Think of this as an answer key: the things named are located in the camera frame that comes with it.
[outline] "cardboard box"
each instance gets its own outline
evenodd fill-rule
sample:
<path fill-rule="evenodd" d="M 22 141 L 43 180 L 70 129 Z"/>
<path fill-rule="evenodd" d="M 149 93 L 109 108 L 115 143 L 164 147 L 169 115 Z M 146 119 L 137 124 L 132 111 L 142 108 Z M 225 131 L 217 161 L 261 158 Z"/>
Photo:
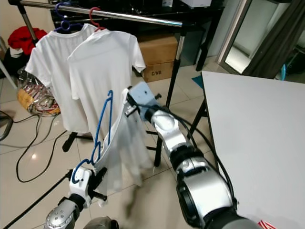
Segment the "cardboard box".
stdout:
<path fill-rule="evenodd" d="M 147 66 L 175 59 L 178 42 L 172 35 L 142 36 L 138 42 Z"/>
<path fill-rule="evenodd" d="M 171 78 L 173 71 L 173 62 L 148 65 L 142 75 L 145 82 L 152 82 Z"/>
<path fill-rule="evenodd" d="M 212 0 L 180 0 L 185 4 L 189 5 L 189 7 L 207 7 L 210 6 Z"/>

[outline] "blue hanger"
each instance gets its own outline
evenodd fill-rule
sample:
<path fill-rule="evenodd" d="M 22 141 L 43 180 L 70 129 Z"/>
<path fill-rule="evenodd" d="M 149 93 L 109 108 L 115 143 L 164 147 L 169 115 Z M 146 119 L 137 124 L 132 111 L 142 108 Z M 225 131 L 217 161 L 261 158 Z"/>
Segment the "blue hanger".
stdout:
<path fill-rule="evenodd" d="M 70 2 L 60 2 L 60 3 L 57 3 L 56 6 L 55 6 L 55 12 L 57 13 L 57 15 L 62 19 L 61 21 L 61 26 L 56 28 L 54 31 L 58 31 L 58 30 L 64 30 L 64 31 L 69 31 L 71 26 L 83 26 L 82 24 L 80 23 L 74 23 L 74 24 L 70 24 L 70 22 L 68 20 L 65 19 L 65 16 L 60 14 L 58 12 L 58 8 L 59 6 L 62 6 L 62 5 L 70 5 L 71 3 Z"/>
<path fill-rule="evenodd" d="M 95 135 L 95 140 L 94 140 L 94 149 L 92 151 L 92 154 L 91 154 L 91 158 L 90 160 L 88 159 L 84 159 L 82 160 L 75 168 L 73 174 L 72 174 L 72 183 L 76 184 L 79 182 L 79 180 L 75 180 L 75 174 L 77 172 L 77 170 L 79 169 L 79 167 L 82 166 L 82 164 L 84 163 L 87 163 L 88 165 L 91 164 L 91 165 L 95 165 L 96 162 L 99 161 L 99 159 L 101 158 L 101 142 L 98 141 L 98 136 L 99 136 L 99 132 L 100 132 L 100 127 L 101 127 L 101 123 L 102 123 L 102 119 L 103 119 L 103 116 L 104 116 L 104 113 L 105 113 L 105 109 L 106 109 L 106 105 L 108 102 L 110 102 L 110 118 L 109 118 L 109 132 L 108 132 L 108 145 L 110 144 L 110 134 L 111 134 L 111 122 L 112 122 L 112 103 L 113 103 L 113 91 L 110 90 L 108 92 L 108 98 L 106 99 L 106 101 L 104 102 L 104 106 L 103 106 L 103 109 L 102 109 L 102 112 L 101 112 L 101 115 L 100 115 L 100 119 L 99 119 L 99 124 L 97 125 L 97 129 L 96 129 L 96 135 Z M 96 161 L 94 161 L 94 154 L 95 154 L 95 151 L 96 149 L 98 149 L 98 156 L 97 156 L 97 159 Z"/>

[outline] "white table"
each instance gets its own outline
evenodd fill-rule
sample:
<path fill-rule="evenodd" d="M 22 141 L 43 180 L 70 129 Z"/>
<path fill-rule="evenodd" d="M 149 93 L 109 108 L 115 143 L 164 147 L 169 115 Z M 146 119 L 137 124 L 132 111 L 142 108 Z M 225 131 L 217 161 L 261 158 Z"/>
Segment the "white table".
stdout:
<path fill-rule="evenodd" d="M 305 229 L 305 84 L 202 71 L 217 154 L 238 213 Z"/>

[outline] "red cloth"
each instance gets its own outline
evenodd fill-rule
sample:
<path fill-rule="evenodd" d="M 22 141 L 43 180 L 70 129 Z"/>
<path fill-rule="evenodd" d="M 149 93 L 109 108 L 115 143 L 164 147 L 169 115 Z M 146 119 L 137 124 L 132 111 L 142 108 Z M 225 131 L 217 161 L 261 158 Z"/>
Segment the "red cloth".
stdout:
<path fill-rule="evenodd" d="M 44 35 L 46 35 L 46 31 L 40 30 L 38 28 L 33 28 L 37 39 L 39 40 Z M 28 30 L 28 27 L 22 26 L 16 29 L 8 39 L 9 46 L 13 49 L 22 48 L 23 53 L 25 55 L 30 55 L 32 49 L 35 47 L 31 34 Z"/>

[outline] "clothes hanger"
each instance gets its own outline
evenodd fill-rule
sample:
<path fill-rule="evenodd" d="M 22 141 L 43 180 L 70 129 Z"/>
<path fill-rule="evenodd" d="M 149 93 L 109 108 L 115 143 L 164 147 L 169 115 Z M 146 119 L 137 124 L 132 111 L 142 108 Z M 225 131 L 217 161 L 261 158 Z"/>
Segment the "clothes hanger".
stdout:
<path fill-rule="evenodd" d="M 98 8 L 98 7 L 92 7 L 92 8 L 90 9 L 90 11 L 89 11 L 89 18 L 90 18 L 90 21 L 91 21 L 91 23 L 92 23 L 93 25 L 95 25 L 95 26 L 97 27 L 97 29 L 95 30 L 95 32 L 96 32 L 97 30 L 103 30 L 103 29 L 105 29 L 105 27 L 100 26 L 99 23 L 97 23 L 97 22 L 95 22 L 95 21 L 93 20 L 93 18 L 92 18 L 92 12 L 93 12 L 94 10 L 101 10 L 101 9 Z"/>
<path fill-rule="evenodd" d="M 113 91 L 110 90 L 108 92 L 108 98 L 105 100 L 104 102 L 104 106 L 100 115 L 100 119 L 99 119 L 99 123 L 97 125 L 97 129 L 96 129 L 96 135 L 95 135 L 95 140 L 94 140 L 94 149 L 92 151 L 91 154 L 91 158 L 89 159 L 84 159 L 82 160 L 75 168 L 75 170 L 72 173 L 72 183 L 76 184 L 79 182 L 79 180 L 75 180 L 75 174 L 77 172 L 77 170 L 79 169 L 79 167 L 82 166 L 82 164 L 87 163 L 88 165 L 95 165 L 96 162 L 98 162 L 101 158 L 101 142 L 98 141 L 98 136 L 99 136 L 99 132 L 100 132 L 100 128 L 101 128 L 101 123 L 102 123 L 102 119 L 105 113 L 105 109 L 106 109 L 106 105 L 108 102 L 110 102 L 110 117 L 109 117 L 109 131 L 108 131 L 108 145 L 110 144 L 110 137 L 111 137 L 111 122 L 112 122 L 112 103 L 113 103 Z M 95 151 L 96 149 L 98 149 L 98 156 L 97 159 L 94 161 L 94 155 L 95 155 Z"/>
<path fill-rule="evenodd" d="M 70 2 L 65 2 L 65 3 L 64 3 L 64 2 L 60 2 L 60 3 L 57 3 L 57 4 L 56 4 L 56 6 L 55 6 L 55 12 L 56 12 L 56 14 L 62 19 L 62 21 L 61 21 L 61 26 L 58 27 L 58 28 L 56 28 L 56 29 L 54 29 L 54 31 L 59 31 L 59 30 L 69 31 L 70 28 L 71 28 L 71 26 L 82 26 L 82 27 L 83 27 L 83 25 L 80 24 L 80 23 L 73 23 L 73 24 L 70 24 L 70 22 L 69 22 L 68 20 L 66 20 L 65 16 L 62 15 L 62 14 L 60 14 L 60 13 L 58 12 L 58 8 L 59 8 L 60 6 L 62 6 L 62 5 L 70 5 Z"/>

